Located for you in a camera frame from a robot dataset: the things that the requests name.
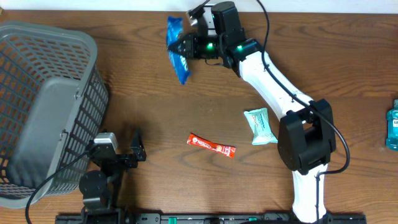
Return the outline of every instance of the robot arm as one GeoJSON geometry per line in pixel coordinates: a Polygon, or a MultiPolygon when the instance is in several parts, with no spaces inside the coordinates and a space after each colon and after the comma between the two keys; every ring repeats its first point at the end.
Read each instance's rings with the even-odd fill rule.
{"type": "MultiPolygon", "coordinates": [[[[200,19],[209,10],[194,9],[190,19],[200,19]]],[[[315,176],[327,169],[330,154],[336,149],[335,134],[322,119],[316,117],[300,103],[290,97],[280,85],[264,71],[261,45],[254,39],[247,39],[240,25],[238,11],[233,2],[221,2],[211,7],[214,30],[210,35],[205,24],[198,27],[198,33],[181,36],[168,49],[187,59],[211,59],[221,57],[223,66],[231,68],[239,77],[250,83],[265,99],[280,120],[278,151],[285,165],[293,172],[295,200],[293,211],[303,223],[317,220],[315,176]],[[210,44],[215,48],[208,50],[210,44]],[[304,129],[303,123],[312,127],[304,129]]],[[[323,114],[332,124],[333,115],[325,100],[314,102],[309,96],[291,84],[271,62],[265,53],[269,70],[283,86],[301,101],[323,114]]],[[[321,218],[326,214],[323,205],[323,176],[320,179],[318,212],[321,218]]]]}
{"type": "MultiPolygon", "coordinates": [[[[303,94],[300,90],[291,84],[283,74],[275,67],[270,60],[268,54],[265,54],[265,60],[269,65],[272,73],[286,86],[292,93],[304,101],[309,102],[312,99],[303,94]]],[[[274,79],[264,71],[264,66],[261,60],[261,52],[255,52],[246,57],[246,60],[239,63],[239,74],[242,79],[250,83],[265,99],[268,105],[272,108],[278,119],[280,120],[286,116],[288,111],[299,111],[303,106],[292,98],[274,81],[274,79]]],[[[294,183],[294,203],[293,212],[296,217],[304,223],[313,223],[317,220],[316,205],[316,179],[318,172],[326,171],[327,165],[319,165],[309,170],[307,175],[302,175],[299,171],[292,171],[294,183]]],[[[319,192],[319,216],[326,214],[326,209],[323,204],[323,176],[320,177],[320,192],[319,192]]]]}

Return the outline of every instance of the mouthwash bottle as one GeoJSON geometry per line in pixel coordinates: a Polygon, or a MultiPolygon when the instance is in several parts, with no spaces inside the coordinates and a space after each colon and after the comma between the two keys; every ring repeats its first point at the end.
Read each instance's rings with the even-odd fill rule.
{"type": "Polygon", "coordinates": [[[394,108],[387,112],[388,138],[386,146],[398,151],[398,100],[394,100],[394,108]]]}

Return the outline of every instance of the blue plastic package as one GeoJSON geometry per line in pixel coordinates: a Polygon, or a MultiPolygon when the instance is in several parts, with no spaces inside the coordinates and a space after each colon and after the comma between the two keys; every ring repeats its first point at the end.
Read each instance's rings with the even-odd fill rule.
{"type": "MultiPolygon", "coordinates": [[[[178,36],[182,32],[182,18],[174,18],[169,16],[167,19],[167,46],[177,41],[178,36]]],[[[185,81],[187,81],[187,78],[191,75],[191,71],[188,69],[187,59],[171,51],[169,51],[169,58],[173,65],[174,71],[177,74],[178,80],[180,80],[180,83],[184,85],[185,81]]]]}

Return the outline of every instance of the red snack wrapper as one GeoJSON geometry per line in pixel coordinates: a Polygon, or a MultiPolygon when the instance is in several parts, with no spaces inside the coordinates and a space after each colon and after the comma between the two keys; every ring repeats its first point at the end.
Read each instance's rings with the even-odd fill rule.
{"type": "Polygon", "coordinates": [[[200,138],[194,134],[190,134],[187,144],[193,146],[199,146],[205,149],[210,149],[216,151],[218,153],[224,154],[229,158],[233,158],[235,155],[235,147],[232,146],[224,146],[222,144],[213,143],[211,141],[207,141],[206,139],[200,138]]]}

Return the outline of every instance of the laundry basket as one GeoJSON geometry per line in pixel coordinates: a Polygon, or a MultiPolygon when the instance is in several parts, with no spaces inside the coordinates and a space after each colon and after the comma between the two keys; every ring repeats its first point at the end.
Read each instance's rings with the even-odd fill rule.
{"type": "MultiPolygon", "coordinates": [[[[79,156],[100,128],[108,92],[87,34],[0,24],[0,206],[23,208],[35,188],[79,156]]],[[[43,196],[77,188],[88,158],[47,183],[43,196]]]]}

